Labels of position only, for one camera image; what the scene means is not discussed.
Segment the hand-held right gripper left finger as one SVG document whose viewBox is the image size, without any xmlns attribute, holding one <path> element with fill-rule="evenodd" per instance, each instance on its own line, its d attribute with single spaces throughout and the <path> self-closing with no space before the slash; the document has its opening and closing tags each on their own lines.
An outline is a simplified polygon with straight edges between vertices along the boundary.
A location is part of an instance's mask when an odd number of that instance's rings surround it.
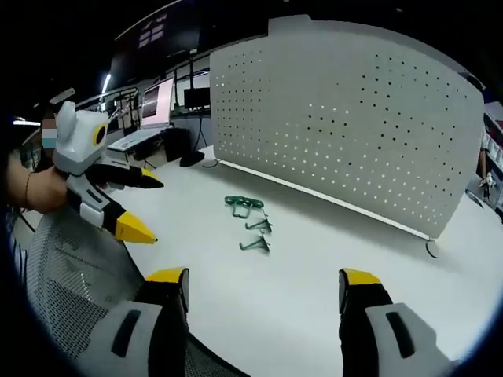
<svg viewBox="0 0 503 377">
<path fill-rule="evenodd" d="M 132 301 L 121 301 L 96 323 L 79 370 L 84 376 L 184 376 L 188 311 L 188 268 L 147 276 Z"/>
</svg>

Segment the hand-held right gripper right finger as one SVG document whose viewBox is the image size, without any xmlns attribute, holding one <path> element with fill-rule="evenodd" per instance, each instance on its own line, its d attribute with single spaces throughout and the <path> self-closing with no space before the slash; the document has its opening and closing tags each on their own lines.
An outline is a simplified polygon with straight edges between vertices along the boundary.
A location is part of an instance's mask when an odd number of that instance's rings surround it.
<svg viewBox="0 0 503 377">
<path fill-rule="evenodd" d="M 371 273 L 339 271 L 339 338 L 344 376 L 448 376 L 455 369 L 435 330 L 394 303 Z"/>
</svg>

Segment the person's left hand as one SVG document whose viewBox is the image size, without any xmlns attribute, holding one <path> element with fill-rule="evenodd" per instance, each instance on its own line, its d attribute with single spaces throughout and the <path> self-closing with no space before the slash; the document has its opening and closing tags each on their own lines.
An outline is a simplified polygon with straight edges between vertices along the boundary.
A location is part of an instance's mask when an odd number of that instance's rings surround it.
<svg viewBox="0 0 503 377">
<path fill-rule="evenodd" d="M 66 180 L 55 167 L 30 173 L 25 189 L 28 208 L 41 214 L 58 210 L 67 203 Z"/>
</svg>

